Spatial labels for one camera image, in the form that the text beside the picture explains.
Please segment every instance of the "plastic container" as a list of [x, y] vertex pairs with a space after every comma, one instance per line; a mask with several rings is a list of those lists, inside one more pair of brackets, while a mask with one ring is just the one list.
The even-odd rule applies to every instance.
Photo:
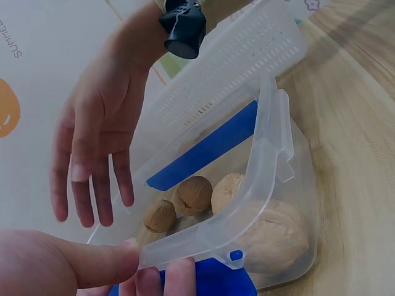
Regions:
[[157, 99], [149, 98], [131, 147], [139, 155], [132, 170], [257, 73], [276, 77], [304, 58], [307, 43], [283, 1], [254, 1], [243, 10], [234, 22], [224, 20], [208, 34], [200, 56]]
[[[317, 250], [314, 172], [307, 141], [289, 116], [288, 95], [277, 90], [275, 80], [265, 72], [245, 82], [143, 165], [133, 176], [136, 204], [126, 209], [116, 201], [116, 225], [98, 228], [91, 243], [119, 244], [131, 236], [143, 243], [161, 238], [142, 227], [147, 205], [156, 199], [171, 200], [177, 184], [191, 175], [205, 176], [214, 186], [229, 173], [246, 174], [232, 202], [207, 220], [188, 218], [187, 226], [197, 224], [145, 245], [140, 268], [163, 269], [185, 257], [215, 258], [231, 269], [242, 268], [248, 249], [238, 238], [269, 200], [279, 200], [306, 218], [309, 249], [284, 272], [249, 275], [256, 289], [261, 289], [305, 274]], [[234, 260], [231, 254], [237, 250], [244, 255]]]

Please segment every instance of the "hand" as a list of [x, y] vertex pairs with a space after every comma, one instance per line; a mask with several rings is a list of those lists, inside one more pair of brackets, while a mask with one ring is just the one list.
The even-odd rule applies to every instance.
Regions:
[[[100, 247], [38, 231], [0, 231], [1, 295], [108, 296], [112, 285], [120, 282], [120, 296], [162, 295], [158, 271], [136, 273], [138, 263], [135, 240]], [[194, 272], [190, 259], [171, 263], [164, 295], [195, 296]]]
[[117, 30], [82, 73], [60, 116], [50, 169], [51, 201], [56, 218], [68, 217], [67, 176], [83, 226], [94, 224], [89, 178], [102, 225], [113, 223], [109, 155], [122, 201], [133, 205], [129, 147], [141, 107], [148, 71], [165, 53], [161, 15], [151, 3]]

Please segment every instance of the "orange circle graphic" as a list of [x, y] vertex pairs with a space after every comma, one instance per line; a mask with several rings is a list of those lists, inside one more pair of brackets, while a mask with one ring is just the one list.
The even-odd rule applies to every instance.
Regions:
[[0, 78], [0, 138], [8, 136], [18, 125], [20, 105], [15, 92]]

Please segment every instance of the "wrist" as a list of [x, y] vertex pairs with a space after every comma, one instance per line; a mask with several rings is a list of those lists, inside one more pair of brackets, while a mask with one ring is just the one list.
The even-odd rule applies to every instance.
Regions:
[[167, 32], [159, 23], [163, 12], [154, 2], [136, 11], [110, 38], [110, 50], [126, 63], [149, 69], [166, 52]]

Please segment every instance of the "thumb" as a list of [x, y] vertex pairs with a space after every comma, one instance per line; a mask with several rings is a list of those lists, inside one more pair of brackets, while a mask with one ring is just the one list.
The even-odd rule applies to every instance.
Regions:
[[72, 142], [72, 181], [89, 180], [98, 157], [99, 133], [104, 106], [99, 97], [83, 100], [75, 106]]
[[63, 240], [58, 247], [73, 269], [79, 289], [119, 284], [131, 278], [139, 265], [139, 247], [135, 239], [119, 247]]

